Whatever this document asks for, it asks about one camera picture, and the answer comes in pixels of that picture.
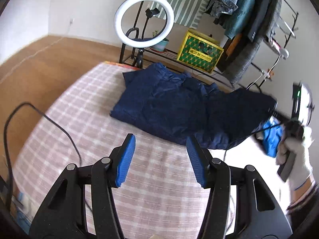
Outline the white gloved right hand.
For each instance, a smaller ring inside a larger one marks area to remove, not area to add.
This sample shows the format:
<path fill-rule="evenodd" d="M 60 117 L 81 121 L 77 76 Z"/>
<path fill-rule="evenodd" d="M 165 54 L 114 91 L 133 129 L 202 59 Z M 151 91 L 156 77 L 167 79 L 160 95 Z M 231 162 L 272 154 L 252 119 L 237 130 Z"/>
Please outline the white gloved right hand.
<path fill-rule="evenodd" d="M 294 137 L 288 137 L 284 130 L 282 139 L 277 148 L 276 164 L 282 165 L 287 160 L 287 152 L 295 154 L 295 161 L 292 170 L 288 176 L 289 187 L 292 191 L 300 188 L 312 174 L 312 166 L 310 164 L 309 147 L 313 139 L 311 137 L 312 129 L 309 126 L 303 127 L 303 137 L 301 140 Z"/>

